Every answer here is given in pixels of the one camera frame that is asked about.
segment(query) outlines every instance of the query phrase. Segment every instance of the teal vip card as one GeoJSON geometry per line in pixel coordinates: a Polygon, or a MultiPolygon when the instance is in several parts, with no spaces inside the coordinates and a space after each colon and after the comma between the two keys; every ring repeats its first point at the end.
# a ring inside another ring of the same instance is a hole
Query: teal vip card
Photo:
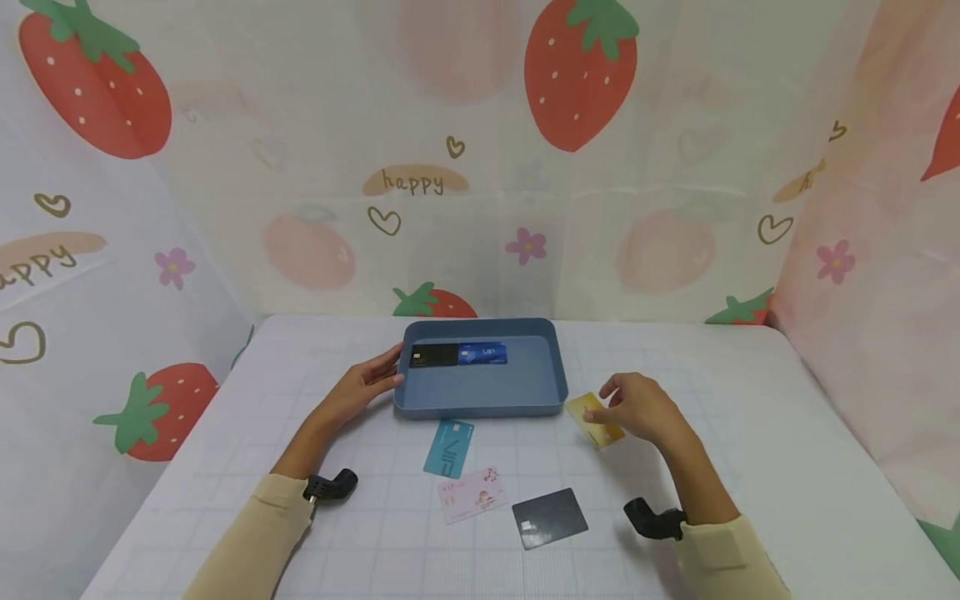
{"type": "Polygon", "coordinates": [[[440,421],[423,470],[450,479],[460,479],[472,437],[473,425],[470,423],[450,419],[440,421]]]}

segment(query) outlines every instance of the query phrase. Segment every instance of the blue tray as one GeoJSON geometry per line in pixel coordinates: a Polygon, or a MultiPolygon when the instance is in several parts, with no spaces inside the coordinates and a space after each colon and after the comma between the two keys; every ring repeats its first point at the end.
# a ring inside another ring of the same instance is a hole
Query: blue tray
{"type": "Polygon", "coordinates": [[[394,404],[407,419],[540,417],[566,400],[557,330],[546,319],[417,321],[403,335],[394,404]],[[414,344],[503,342],[506,365],[410,369],[414,344]]]}

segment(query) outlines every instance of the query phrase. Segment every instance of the hand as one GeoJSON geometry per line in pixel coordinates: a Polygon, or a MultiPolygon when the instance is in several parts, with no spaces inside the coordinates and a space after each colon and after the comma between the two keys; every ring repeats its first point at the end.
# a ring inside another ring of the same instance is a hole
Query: hand
{"type": "Polygon", "coordinates": [[[396,361],[402,349],[403,344],[397,344],[383,354],[347,369],[311,417],[316,416],[339,429],[362,413],[374,398],[403,381],[403,375],[396,373],[396,361]]]}
{"type": "Polygon", "coordinates": [[[600,397],[611,394],[609,408],[586,411],[584,420],[619,425],[657,446],[689,430],[677,405],[649,377],[638,372],[619,372],[600,388],[600,397]]]}

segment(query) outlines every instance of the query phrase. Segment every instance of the forearm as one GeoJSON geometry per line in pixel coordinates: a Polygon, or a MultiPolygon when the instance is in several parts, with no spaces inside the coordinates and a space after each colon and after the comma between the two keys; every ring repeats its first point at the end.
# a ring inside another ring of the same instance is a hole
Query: forearm
{"type": "Polygon", "coordinates": [[[703,443],[689,425],[678,428],[658,448],[670,469],[687,523],[729,523],[740,516],[703,443]]]}
{"type": "Polygon", "coordinates": [[[270,473],[291,479],[306,479],[316,473],[339,429],[340,425],[318,407],[300,425],[270,473]]]}
{"type": "Polygon", "coordinates": [[[677,550],[690,584],[702,600],[786,600],[790,592],[750,521],[740,514],[688,426],[660,452],[686,513],[677,550]]]}
{"type": "Polygon", "coordinates": [[[269,600],[310,526],[306,481],[271,474],[210,551],[183,600],[269,600]]]}

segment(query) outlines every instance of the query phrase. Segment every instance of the gold card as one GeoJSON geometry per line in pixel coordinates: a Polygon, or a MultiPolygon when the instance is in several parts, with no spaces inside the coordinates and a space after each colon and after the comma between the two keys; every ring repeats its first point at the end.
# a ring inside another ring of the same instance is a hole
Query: gold card
{"type": "Polygon", "coordinates": [[[566,402],[566,410],[577,421],[580,428],[583,429],[590,441],[597,448],[613,444],[617,440],[622,440],[626,435],[623,429],[616,425],[601,425],[598,423],[588,423],[584,421],[584,411],[604,408],[604,405],[593,394],[584,394],[579,397],[571,398],[566,402]]]}

